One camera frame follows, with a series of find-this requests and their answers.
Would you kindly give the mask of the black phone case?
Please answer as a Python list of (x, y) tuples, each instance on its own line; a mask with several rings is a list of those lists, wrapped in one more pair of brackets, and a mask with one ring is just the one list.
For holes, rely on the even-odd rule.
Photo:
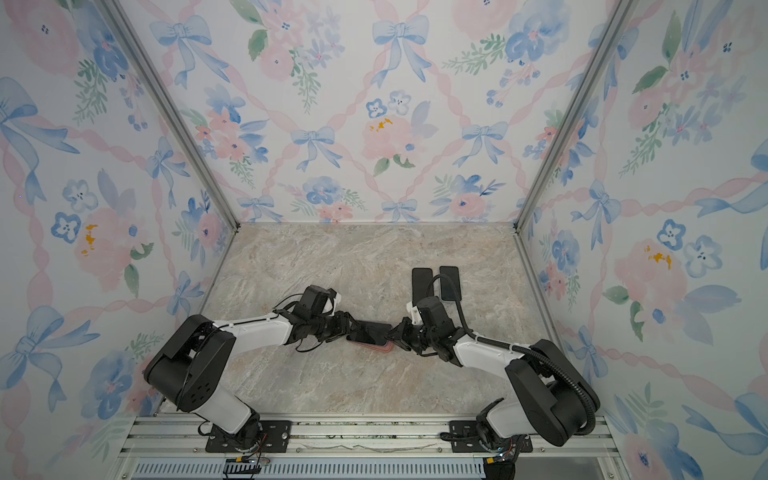
[(421, 300), (434, 295), (434, 285), (432, 279), (434, 277), (433, 270), (431, 268), (416, 267), (411, 271), (412, 282), (412, 303), (418, 304)]

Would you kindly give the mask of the pink phone case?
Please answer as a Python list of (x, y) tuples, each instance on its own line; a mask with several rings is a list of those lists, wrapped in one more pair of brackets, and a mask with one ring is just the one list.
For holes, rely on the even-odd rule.
[(382, 345), (378, 345), (374, 343), (364, 343), (364, 342), (354, 342), (354, 345), (367, 348), (380, 353), (389, 353), (394, 348), (394, 344), (390, 341), (387, 341)]

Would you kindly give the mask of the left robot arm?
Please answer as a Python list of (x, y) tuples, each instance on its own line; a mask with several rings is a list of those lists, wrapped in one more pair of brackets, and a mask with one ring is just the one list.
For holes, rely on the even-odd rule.
[(232, 356), (290, 345), (309, 336), (319, 342), (347, 335), (355, 319), (339, 311), (302, 319), (284, 309), (260, 317), (216, 323), (188, 317), (150, 360), (144, 380), (185, 413), (194, 413), (236, 435), (258, 414), (220, 385)]

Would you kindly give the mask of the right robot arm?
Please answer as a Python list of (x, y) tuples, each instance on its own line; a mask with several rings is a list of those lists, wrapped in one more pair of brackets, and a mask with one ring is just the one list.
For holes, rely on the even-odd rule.
[(551, 341), (507, 343), (464, 327), (416, 325), (405, 318), (387, 334), (398, 347), (436, 356), (462, 368), (509, 381), (513, 395), (487, 405), (475, 419), (473, 441), (498, 451), (525, 435), (561, 447), (593, 432), (600, 401), (584, 377)]

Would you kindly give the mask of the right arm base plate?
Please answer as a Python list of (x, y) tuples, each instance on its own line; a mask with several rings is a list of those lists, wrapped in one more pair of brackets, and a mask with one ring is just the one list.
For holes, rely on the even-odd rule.
[(439, 436), (450, 445), (453, 453), (502, 455), (533, 452), (529, 435), (498, 439), (490, 433), (481, 434), (475, 420), (452, 420), (448, 423), (448, 431), (440, 433)]

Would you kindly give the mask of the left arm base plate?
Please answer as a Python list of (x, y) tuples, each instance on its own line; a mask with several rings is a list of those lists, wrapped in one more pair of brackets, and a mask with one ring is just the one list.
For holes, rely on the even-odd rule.
[(293, 423), (289, 420), (260, 420), (246, 424), (237, 434), (214, 425), (206, 434), (207, 453), (286, 453)]

